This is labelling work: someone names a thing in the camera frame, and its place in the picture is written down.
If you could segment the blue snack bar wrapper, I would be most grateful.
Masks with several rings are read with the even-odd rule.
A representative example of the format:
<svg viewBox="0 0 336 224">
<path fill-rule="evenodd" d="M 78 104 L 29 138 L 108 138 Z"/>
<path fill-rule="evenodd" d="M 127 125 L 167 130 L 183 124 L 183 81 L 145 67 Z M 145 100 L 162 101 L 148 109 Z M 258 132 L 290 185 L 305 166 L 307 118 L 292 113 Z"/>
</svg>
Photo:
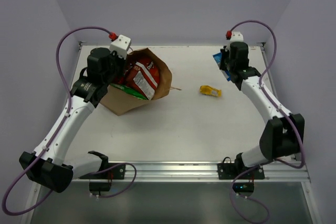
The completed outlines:
<svg viewBox="0 0 336 224">
<path fill-rule="evenodd" d="M 230 77 L 230 73 L 229 73 L 229 71 L 228 70 L 222 70 L 221 68 L 220 68 L 220 66 L 221 66 L 221 59 L 222 59 L 222 53 L 221 52 L 219 52 L 219 53 L 217 53 L 217 54 L 214 54 L 213 55 L 213 58 L 214 58 L 214 60 L 215 60 L 215 62 L 216 62 L 216 64 L 218 65 L 218 68 L 220 69 L 220 71 L 221 71 L 221 73 L 224 75 L 224 77 L 226 78 L 226 80 L 227 81 L 231 81 L 231 77 Z"/>
</svg>

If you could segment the brown paper bag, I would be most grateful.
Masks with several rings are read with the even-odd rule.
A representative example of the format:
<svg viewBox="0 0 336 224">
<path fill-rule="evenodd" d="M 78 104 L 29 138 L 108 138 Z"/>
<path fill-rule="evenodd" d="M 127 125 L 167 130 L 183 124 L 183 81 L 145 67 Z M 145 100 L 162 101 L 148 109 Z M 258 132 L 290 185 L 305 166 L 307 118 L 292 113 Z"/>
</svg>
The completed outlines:
<svg viewBox="0 0 336 224">
<path fill-rule="evenodd" d="M 127 64 L 136 62 L 141 57 L 151 58 L 159 69 L 160 82 L 155 91 L 155 95 L 151 100 L 140 100 L 125 92 L 109 85 L 107 94 L 102 98 L 100 104 L 113 112 L 115 115 L 120 116 L 128 111 L 138 107 L 151 104 L 169 94 L 174 89 L 172 86 L 172 73 L 167 64 L 155 55 L 149 48 L 143 48 L 134 51 L 128 55 Z"/>
</svg>

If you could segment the red Doritos chip bag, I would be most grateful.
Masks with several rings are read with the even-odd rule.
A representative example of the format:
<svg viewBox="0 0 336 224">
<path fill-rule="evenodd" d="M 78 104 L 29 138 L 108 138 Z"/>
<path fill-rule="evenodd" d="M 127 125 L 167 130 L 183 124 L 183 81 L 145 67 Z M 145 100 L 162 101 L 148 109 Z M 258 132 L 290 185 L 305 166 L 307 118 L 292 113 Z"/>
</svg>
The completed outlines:
<svg viewBox="0 0 336 224">
<path fill-rule="evenodd" d="M 125 85 L 151 100 L 160 82 L 160 73 L 154 61 L 149 57 L 139 58 L 128 71 Z"/>
</svg>

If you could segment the yellow M&M's candy packet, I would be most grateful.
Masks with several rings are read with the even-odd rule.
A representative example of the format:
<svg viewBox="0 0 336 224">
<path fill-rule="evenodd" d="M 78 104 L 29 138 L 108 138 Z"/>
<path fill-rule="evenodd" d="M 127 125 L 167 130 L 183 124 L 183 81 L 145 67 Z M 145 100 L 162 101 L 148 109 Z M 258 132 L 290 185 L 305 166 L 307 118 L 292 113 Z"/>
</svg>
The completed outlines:
<svg viewBox="0 0 336 224">
<path fill-rule="evenodd" d="M 212 97 L 221 97 L 222 96 L 222 91 L 221 90 L 215 89 L 211 86 L 200 86 L 199 90 L 200 90 L 199 92 L 203 95 L 209 95 L 209 96 L 212 96 Z"/>
</svg>

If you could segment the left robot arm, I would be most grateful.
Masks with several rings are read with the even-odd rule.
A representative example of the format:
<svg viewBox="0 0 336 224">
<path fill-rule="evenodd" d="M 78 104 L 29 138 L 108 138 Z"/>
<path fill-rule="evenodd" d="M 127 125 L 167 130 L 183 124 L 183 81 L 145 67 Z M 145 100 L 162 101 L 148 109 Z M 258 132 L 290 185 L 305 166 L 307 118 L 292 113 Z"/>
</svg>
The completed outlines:
<svg viewBox="0 0 336 224">
<path fill-rule="evenodd" d="M 127 50 L 95 48 L 87 57 L 87 67 L 70 91 L 71 100 L 54 124 L 51 132 L 31 152 L 19 158 L 27 177 L 57 193 L 63 192 L 73 179 L 87 174 L 104 178 L 109 172 L 108 157 L 89 151 L 79 159 L 66 161 L 65 156 L 86 118 L 107 94 L 108 85 L 123 74 Z"/>
</svg>

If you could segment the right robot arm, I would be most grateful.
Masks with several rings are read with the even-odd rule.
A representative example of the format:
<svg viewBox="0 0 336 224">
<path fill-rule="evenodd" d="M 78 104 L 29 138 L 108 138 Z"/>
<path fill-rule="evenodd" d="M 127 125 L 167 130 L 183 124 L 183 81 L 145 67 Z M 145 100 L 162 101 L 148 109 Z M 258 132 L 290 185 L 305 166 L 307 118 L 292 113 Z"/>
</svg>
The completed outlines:
<svg viewBox="0 0 336 224">
<path fill-rule="evenodd" d="M 233 42 L 223 47 L 221 54 L 220 70 L 229 74 L 231 82 L 252 102 L 265 123 L 258 145 L 237 154 L 234 165 L 236 176 L 246 178 L 254 166 L 302 154 L 304 118 L 282 106 L 269 91 L 260 72 L 249 64 L 248 45 Z"/>
</svg>

